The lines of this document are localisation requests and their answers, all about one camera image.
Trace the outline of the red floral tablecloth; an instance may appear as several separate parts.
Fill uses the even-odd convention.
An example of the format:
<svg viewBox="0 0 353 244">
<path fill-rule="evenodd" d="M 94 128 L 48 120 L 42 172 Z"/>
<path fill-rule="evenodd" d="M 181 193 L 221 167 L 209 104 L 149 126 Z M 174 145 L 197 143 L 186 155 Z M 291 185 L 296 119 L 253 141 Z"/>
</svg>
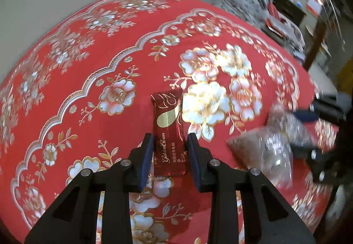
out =
<svg viewBox="0 0 353 244">
<path fill-rule="evenodd" d="M 275 109 L 318 90 L 283 48 L 198 0 L 100 0 L 1 84 L 1 224 L 20 243 L 314 243 L 331 190 Z"/>
</svg>

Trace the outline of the floral cushion pile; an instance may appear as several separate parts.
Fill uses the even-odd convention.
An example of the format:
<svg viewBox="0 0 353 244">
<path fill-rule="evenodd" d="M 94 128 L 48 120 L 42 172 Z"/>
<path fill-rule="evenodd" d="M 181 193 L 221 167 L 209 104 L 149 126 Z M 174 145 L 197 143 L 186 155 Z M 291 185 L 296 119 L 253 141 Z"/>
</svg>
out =
<svg viewBox="0 0 353 244">
<path fill-rule="evenodd" d="M 215 0 L 214 5 L 262 30 L 290 55 L 304 61 L 306 45 L 299 27 L 278 11 L 273 0 Z"/>
</svg>

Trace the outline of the small Golden Crown chocolate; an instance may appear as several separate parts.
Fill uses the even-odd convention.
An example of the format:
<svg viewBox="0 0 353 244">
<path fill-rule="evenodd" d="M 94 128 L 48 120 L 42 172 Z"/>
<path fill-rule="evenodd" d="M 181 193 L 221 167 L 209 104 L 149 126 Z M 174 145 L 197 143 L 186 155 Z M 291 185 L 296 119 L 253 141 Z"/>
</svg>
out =
<svg viewBox="0 0 353 244">
<path fill-rule="evenodd" d="M 182 89 L 151 95 L 154 105 L 154 175 L 178 176 L 187 171 L 187 149 L 182 123 Z"/>
</svg>

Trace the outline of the clear bag of nuts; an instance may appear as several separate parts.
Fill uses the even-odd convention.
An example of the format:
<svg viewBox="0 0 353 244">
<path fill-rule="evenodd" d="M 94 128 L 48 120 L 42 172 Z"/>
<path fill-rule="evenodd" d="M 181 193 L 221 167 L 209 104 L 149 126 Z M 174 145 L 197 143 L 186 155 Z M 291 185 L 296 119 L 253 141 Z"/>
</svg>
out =
<svg viewBox="0 0 353 244">
<path fill-rule="evenodd" d="M 265 126 L 227 140 L 232 154 L 246 168 L 259 169 L 278 188 L 293 184 L 292 145 L 311 146 L 314 138 L 304 124 L 281 104 L 273 104 Z"/>
</svg>

